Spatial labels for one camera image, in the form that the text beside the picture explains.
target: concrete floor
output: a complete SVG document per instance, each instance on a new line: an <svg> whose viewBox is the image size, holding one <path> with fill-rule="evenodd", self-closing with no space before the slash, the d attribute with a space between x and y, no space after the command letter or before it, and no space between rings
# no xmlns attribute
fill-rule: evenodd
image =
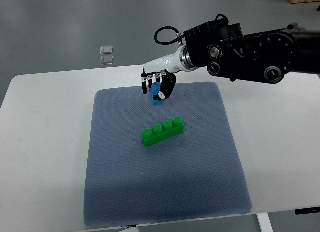
<svg viewBox="0 0 320 232"><path fill-rule="evenodd" d="M99 68L100 46L114 45L114 63L144 64L176 51L154 42L171 25L181 32L218 13L241 23L244 34L298 22L320 30L320 3L288 0L0 0L0 105L11 79L20 74ZM171 40L174 32L163 32ZM274 231L319 231L320 214L270 213ZM156 231L259 231L255 216L148 226Z"/></svg>

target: robotic arm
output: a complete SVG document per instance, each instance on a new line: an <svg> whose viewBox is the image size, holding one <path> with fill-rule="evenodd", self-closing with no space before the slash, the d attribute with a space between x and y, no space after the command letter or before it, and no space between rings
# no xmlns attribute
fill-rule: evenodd
<svg viewBox="0 0 320 232"><path fill-rule="evenodd" d="M218 14L216 19L184 31L183 35L171 42L179 41L180 47L171 55L146 63L141 74L143 93L152 85L153 76L162 83L160 91L153 98L167 99L176 84L175 73L191 72L198 67L207 67L213 76L278 83L290 71L306 73L320 72L320 32L308 31L298 24L287 28L243 35L240 23L229 25L228 18Z"/></svg>

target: green lego brick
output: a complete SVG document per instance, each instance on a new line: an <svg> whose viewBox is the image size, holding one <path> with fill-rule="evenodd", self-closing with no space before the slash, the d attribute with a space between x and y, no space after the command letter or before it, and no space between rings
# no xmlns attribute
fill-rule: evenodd
<svg viewBox="0 0 320 232"><path fill-rule="evenodd" d="M166 120L163 124L156 124L153 128L146 128L142 131L142 141L146 147L183 133L185 125L181 117L173 120Z"/></svg>

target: blue mat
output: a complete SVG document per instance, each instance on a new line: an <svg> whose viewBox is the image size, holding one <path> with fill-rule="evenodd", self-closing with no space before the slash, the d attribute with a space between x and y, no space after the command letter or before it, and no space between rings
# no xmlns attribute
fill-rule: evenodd
<svg viewBox="0 0 320 232"><path fill-rule="evenodd" d="M143 129L178 115L184 133L144 147ZM98 91L88 154L87 226L246 214L252 208L225 107L212 82L177 84L157 107L141 87Z"/></svg>

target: blue cube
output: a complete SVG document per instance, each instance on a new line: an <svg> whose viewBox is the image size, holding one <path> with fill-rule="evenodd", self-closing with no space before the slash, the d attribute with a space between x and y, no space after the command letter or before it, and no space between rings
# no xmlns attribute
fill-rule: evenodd
<svg viewBox="0 0 320 232"><path fill-rule="evenodd" d="M152 86L150 88L150 100L154 106L165 104L164 100L158 101L154 99L154 95L158 94L158 92L160 91L160 85L161 85L160 82L155 82L155 83L152 83Z"/></svg>

